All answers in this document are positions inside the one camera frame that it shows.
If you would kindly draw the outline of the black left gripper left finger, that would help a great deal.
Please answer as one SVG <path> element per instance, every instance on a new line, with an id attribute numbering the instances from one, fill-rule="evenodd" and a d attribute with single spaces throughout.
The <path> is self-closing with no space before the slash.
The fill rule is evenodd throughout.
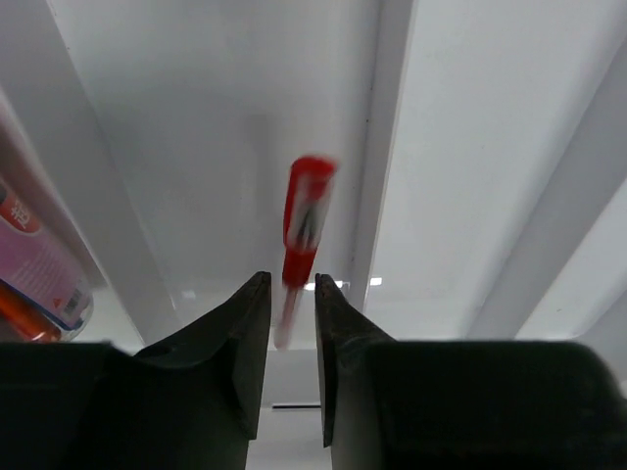
<path id="1" fill-rule="evenodd" d="M 106 343 L 1 347 L 5 469 L 242 469 L 271 317 L 260 271 L 136 354 Z"/>

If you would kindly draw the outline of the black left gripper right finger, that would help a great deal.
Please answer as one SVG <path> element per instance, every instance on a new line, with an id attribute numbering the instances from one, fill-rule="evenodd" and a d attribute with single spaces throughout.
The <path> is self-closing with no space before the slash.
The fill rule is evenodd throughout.
<path id="1" fill-rule="evenodd" d="M 400 341 L 315 279 L 323 444 L 336 469 L 622 469 L 626 401 L 572 342 Z"/>

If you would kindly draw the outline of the pink cap clear tube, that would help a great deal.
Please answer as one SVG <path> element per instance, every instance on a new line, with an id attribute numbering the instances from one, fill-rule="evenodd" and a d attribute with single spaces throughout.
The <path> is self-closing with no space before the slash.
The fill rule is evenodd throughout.
<path id="1" fill-rule="evenodd" d="M 2 182 L 1 323 L 24 342 L 70 341 L 92 311 L 92 290 L 78 261 Z"/>

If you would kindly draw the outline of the red gel pen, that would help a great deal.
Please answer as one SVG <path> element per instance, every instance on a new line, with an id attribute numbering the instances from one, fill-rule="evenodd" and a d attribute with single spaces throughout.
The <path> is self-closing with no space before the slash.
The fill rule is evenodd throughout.
<path id="1" fill-rule="evenodd" d="M 309 282 L 338 163 L 327 155 L 307 154 L 290 167 L 283 216 L 282 286 L 286 291 L 274 346 L 288 347 L 301 292 Z"/>

